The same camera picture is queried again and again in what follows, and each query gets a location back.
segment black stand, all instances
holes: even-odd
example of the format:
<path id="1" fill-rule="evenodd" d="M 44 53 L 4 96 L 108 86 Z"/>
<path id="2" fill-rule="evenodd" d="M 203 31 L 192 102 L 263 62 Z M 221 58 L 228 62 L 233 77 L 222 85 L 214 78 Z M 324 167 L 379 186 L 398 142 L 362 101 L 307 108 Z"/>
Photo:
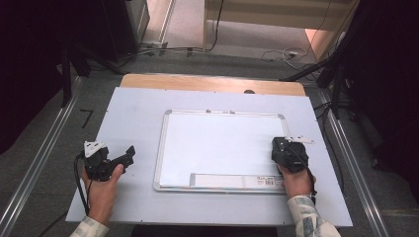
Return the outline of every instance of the black stand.
<path id="1" fill-rule="evenodd" d="M 80 43 L 76 42 L 66 42 L 61 48 L 61 62 L 62 62 L 62 78 L 63 78 L 63 98 L 61 107 L 64 108 L 67 106 L 67 103 L 71 99 L 71 74 L 70 74 L 70 61 L 73 64 L 77 74 L 79 76 L 88 77 L 90 75 L 91 69 L 86 61 L 86 57 L 92 58 L 97 61 L 99 64 L 110 69 L 116 74 L 125 75 L 127 72 L 120 71 L 119 68 L 112 65 L 110 62 L 106 61 L 96 53 L 92 52 L 88 48 L 84 47 Z"/>
<path id="2" fill-rule="evenodd" d="M 374 9 L 376 4 L 363 4 L 364 1 L 361 0 L 360 5 L 354 15 L 354 19 L 349 27 L 348 32 L 346 33 L 345 37 L 339 43 L 335 51 L 330 55 L 328 58 L 306 68 L 303 71 L 298 72 L 296 75 L 281 79 L 281 81 L 288 81 L 294 82 L 299 80 L 300 78 L 315 72 L 321 68 L 324 68 L 321 72 L 319 78 L 317 79 L 316 83 L 319 88 L 326 88 L 332 80 L 335 80 L 335 84 L 333 87 L 333 95 L 331 101 L 331 109 L 333 115 L 336 119 L 339 119 L 338 108 L 339 108 L 339 95 L 342 87 L 342 82 L 344 78 L 344 67 L 343 67 L 343 60 L 345 55 L 345 50 L 347 50 L 348 45 L 353 40 L 354 36 L 357 34 L 361 24 L 363 24 L 370 14 L 370 12 Z"/>

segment gray floor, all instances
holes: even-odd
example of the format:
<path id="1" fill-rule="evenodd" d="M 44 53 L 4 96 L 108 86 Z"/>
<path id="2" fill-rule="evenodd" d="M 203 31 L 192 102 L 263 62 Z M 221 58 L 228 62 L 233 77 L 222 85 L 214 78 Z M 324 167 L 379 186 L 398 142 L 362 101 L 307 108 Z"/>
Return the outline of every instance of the gray floor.
<path id="1" fill-rule="evenodd" d="M 277 80 L 295 73 L 284 62 L 265 62 L 255 58 L 242 58 L 209 54 L 193 54 L 186 57 L 183 53 L 167 52 L 163 56 L 142 55 L 128 63 L 124 70 L 132 73 L 173 73 L 194 75 L 219 75 L 261 80 Z M 58 137 L 47 163 L 23 208 L 11 236 L 38 236 L 55 218 L 68 209 L 76 186 L 73 176 L 73 160 L 83 149 L 85 140 L 94 140 L 100 128 L 107 105 L 115 87 L 119 86 L 122 76 L 107 70 L 95 71 L 90 78 L 83 78 L 83 84 L 76 104 Z M 314 106 L 320 105 L 317 88 L 312 82 L 302 79 L 307 96 Z M 0 156 L 0 209 L 5 210 L 11 195 L 19 186 L 28 167 L 42 145 L 43 139 L 59 110 L 61 94 L 57 94 L 31 122 L 19 140 Z M 81 128 L 88 116 L 81 109 L 93 110 L 87 126 Z M 406 182 L 392 173 L 372 169 L 374 159 L 362 131 L 356 123 L 348 120 L 341 111 L 351 145 L 354 148 L 360 167 L 366 176 L 376 198 L 379 210 L 392 236 L 406 236 L 415 233 L 419 226 L 418 204 L 409 192 Z M 337 159 L 342 164 L 345 181 L 346 203 L 354 227 L 342 228 L 342 236 L 374 236 L 372 228 L 354 183 L 345 166 L 339 146 L 330 127 L 327 132 L 337 150 Z M 335 158 L 329 154 L 336 167 Z M 68 236 L 76 223 L 63 220 L 58 222 L 46 236 Z M 133 225 L 113 223 L 108 236 L 129 236 Z M 293 236 L 293 227 L 279 229 L 280 236 Z"/>

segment wooden board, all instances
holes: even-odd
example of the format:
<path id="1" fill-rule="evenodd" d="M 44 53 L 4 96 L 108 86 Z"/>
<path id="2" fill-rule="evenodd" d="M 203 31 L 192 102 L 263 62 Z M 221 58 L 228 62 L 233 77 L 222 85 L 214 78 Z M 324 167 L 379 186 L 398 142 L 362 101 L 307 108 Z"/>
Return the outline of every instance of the wooden board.
<path id="1" fill-rule="evenodd" d="M 205 77 L 167 74 L 127 74 L 121 87 L 212 91 L 244 93 L 251 90 L 255 94 L 305 96 L 302 85 L 296 82 L 261 81 L 231 77 Z"/>

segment whiteboard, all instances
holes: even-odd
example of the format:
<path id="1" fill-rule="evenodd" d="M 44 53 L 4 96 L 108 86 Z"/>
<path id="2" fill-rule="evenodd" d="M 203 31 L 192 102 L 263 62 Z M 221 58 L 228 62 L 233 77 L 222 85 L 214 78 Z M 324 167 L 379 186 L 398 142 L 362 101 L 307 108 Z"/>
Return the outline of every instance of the whiteboard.
<path id="1" fill-rule="evenodd" d="M 284 116 L 173 111 L 164 115 L 157 191 L 284 194 L 272 140 L 288 136 Z"/>

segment person's left hand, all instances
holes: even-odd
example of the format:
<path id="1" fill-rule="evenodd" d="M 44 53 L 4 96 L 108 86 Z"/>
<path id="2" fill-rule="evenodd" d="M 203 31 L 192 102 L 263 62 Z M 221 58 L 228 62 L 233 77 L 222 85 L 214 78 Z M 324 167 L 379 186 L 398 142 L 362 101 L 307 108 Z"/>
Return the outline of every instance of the person's left hand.
<path id="1" fill-rule="evenodd" d="M 81 178 L 83 179 L 86 192 L 89 190 L 91 180 L 87 177 L 86 170 L 82 169 Z M 93 181 L 89 191 L 90 211 L 89 217 L 108 225 L 114 209 L 115 198 L 117 197 L 117 182 L 123 174 L 124 166 L 118 165 L 112 177 L 107 182 Z"/>

